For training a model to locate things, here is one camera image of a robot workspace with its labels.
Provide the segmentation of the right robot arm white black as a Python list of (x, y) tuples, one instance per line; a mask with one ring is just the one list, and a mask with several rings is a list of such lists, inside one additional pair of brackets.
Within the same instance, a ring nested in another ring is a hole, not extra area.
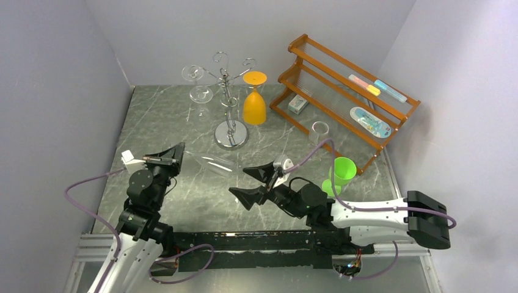
[(451, 247), (450, 224), (444, 204), (417, 190), (406, 197), (388, 201), (354, 202), (331, 198), (316, 184), (308, 182), (298, 191), (291, 188), (286, 170), (293, 163), (275, 162), (246, 167), (243, 172), (261, 185), (254, 189), (229, 188), (250, 210), (267, 201), (291, 217), (305, 218), (312, 230), (336, 231), (336, 246), (343, 253), (378, 242), (414, 241), (418, 245), (446, 250)]

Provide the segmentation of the chrome wine glass rack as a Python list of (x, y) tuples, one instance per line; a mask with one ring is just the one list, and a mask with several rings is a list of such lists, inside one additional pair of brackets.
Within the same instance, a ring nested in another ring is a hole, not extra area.
[[(220, 103), (224, 107), (225, 120), (216, 126), (213, 132), (214, 141), (216, 145), (223, 150), (233, 151), (246, 144), (249, 138), (249, 131), (247, 126), (239, 121), (233, 113), (234, 109), (239, 106), (239, 97), (232, 94), (231, 88), (235, 80), (243, 77), (247, 72), (252, 71), (257, 62), (253, 58), (246, 58), (243, 61), (245, 70), (232, 76), (228, 72), (228, 54), (223, 51), (218, 51), (214, 54), (213, 62), (220, 63), (223, 60), (225, 64), (220, 66), (219, 74), (214, 74), (206, 68), (202, 68), (205, 70), (204, 75), (207, 74), (216, 80), (215, 85), (218, 86), (222, 92)], [(199, 81), (196, 84), (193, 82), (193, 84), (194, 86), (200, 85)]]

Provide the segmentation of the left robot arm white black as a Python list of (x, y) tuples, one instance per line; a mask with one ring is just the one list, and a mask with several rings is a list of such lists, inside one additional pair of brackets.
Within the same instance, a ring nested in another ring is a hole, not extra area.
[(119, 215), (113, 243), (89, 292), (133, 292), (159, 256), (175, 247), (172, 226), (161, 223), (160, 209), (171, 181), (180, 174), (185, 144), (138, 159), (122, 153), (130, 174), (127, 199)]

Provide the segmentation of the pink yellow highlighter pack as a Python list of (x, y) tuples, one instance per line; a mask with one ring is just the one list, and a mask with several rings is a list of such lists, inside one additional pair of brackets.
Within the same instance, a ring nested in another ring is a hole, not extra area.
[(352, 81), (353, 83), (357, 84), (359, 87), (365, 89), (366, 91), (370, 92), (374, 96), (379, 96), (381, 94), (381, 91), (376, 88), (375, 86), (367, 83), (363, 79), (357, 77), (354, 74), (350, 74), (348, 79)]

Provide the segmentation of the clear wine glass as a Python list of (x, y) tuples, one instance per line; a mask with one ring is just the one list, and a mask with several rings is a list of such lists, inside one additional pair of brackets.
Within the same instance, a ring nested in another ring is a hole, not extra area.
[(198, 65), (187, 65), (182, 69), (181, 75), (184, 80), (195, 84), (203, 78), (205, 70)]

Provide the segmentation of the black base bar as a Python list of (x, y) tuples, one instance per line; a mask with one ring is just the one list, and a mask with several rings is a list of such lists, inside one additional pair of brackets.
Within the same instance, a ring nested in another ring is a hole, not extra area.
[(331, 269), (333, 256), (374, 253), (372, 244), (351, 242), (349, 229), (240, 232), (175, 232), (163, 257), (194, 248), (180, 257), (180, 272), (256, 267)]

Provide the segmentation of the clear glass front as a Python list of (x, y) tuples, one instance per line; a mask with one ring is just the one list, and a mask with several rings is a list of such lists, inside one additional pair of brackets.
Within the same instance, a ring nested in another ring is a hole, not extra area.
[(238, 173), (237, 163), (228, 159), (215, 156), (208, 153), (196, 153), (186, 151), (196, 162), (200, 164), (205, 170), (211, 171), (222, 177), (230, 177)]

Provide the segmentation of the green plastic goblet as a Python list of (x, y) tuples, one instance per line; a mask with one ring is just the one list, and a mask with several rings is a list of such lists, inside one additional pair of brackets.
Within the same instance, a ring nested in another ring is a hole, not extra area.
[(323, 181), (321, 185), (322, 191), (324, 191), (328, 197), (334, 197), (335, 193), (341, 194), (341, 191), (346, 185), (356, 176), (357, 167), (355, 163), (347, 157), (338, 157), (334, 160), (334, 171), (329, 169), (328, 178)]

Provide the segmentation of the orange plastic goblet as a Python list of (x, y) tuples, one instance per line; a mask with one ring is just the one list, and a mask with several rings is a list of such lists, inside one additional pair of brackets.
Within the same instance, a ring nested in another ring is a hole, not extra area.
[(250, 125), (261, 125), (266, 121), (266, 103), (258, 88), (267, 81), (267, 76), (260, 71), (249, 71), (243, 76), (243, 80), (252, 86), (252, 91), (244, 100), (243, 120)]

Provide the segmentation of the light blue highlighter pack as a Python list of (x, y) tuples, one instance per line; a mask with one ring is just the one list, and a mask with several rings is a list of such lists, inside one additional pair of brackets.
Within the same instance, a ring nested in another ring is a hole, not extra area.
[(374, 81), (374, 86), (380, 91), (390, 95), (392, 98), (397, 99), (401, 103), (405, 103), (407, 101), (406, 96), (379, 79)]

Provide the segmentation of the small teal white box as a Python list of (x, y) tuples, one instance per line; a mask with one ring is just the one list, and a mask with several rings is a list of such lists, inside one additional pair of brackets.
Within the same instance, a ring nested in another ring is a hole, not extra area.
[(292, 100), (288, 103), (288, 110), (294, 114), (299, 115), (306, 105), (308, 104), (308, 101), (301, 97), (300, 95), (296, 95)]

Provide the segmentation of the orange wooden shelf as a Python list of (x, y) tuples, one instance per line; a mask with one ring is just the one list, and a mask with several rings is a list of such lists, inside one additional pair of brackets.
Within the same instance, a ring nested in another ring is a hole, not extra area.
[[(297, 121), (288, 110), (281, 108), (282, 102), (289, 102), (296, 95), (308, 101), (308, 105), (326, 114), (332, 121), (344, 127), (374, 149), (372, 156), (365, 163), (357, 163), (357, 172), (362, 174), (381, 155), (417, 110), (420, 101), (394, 88), (407, 97), (405, 103), (399, 102), (381, 91), (374, 96), (348, 79), (350, 74), (363, 79), (374, 86), (374, 81), (381, 78), (340, 56), (338, 53), (318, 43), (307, 34), (293, 40), (288, 45), (288, 52), (294, 54), (295, 61), (284, 71), (278, 82), (284, 85), (284, 91), (269, 105), (270, 109), (287, 119), (304, 134), (309, 128)], [(362, 107), (371, 114), (388, 123), (391, 135), (380, 139), (371, 135), (351, 118), (349, 111), (353, 107)]]

